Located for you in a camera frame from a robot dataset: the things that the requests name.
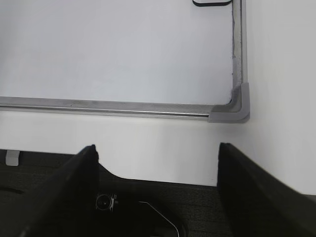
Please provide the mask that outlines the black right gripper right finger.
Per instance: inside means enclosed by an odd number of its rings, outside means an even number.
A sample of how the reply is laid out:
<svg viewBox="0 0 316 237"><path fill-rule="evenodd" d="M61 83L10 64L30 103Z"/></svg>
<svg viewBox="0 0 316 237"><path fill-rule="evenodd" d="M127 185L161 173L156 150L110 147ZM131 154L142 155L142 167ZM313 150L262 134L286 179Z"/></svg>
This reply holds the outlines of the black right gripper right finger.
<svg viewBox="0 0 316 237"><path fill-rule="evenodd" d="M316 202L221 143L217 189L235 237L314 237Z"/></svg>

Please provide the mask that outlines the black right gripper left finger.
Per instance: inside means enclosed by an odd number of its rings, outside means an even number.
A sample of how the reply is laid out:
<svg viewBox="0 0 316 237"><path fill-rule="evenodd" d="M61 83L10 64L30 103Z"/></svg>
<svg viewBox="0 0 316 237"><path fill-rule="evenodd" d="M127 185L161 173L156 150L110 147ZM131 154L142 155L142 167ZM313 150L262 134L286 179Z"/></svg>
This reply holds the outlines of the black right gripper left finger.
<svg viewBox="0 0 316 237"><path fill-rule="evenodd" d="M98 185L98 154L90 145L22 197L15 236L89 236Z"/></svg>

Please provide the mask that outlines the black robot base with screw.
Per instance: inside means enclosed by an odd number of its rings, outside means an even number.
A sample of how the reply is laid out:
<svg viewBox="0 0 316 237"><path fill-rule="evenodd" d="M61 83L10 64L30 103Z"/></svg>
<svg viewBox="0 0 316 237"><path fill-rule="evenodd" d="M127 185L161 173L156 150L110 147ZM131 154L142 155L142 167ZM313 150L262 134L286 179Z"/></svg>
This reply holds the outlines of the black robot base with screw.
<svg viewBox="0 0 316 237"><path fill-rule="evenodd" d="M99 237L187 237L184 221L168 206L148 197L98 193L95 201Z"/></svg>

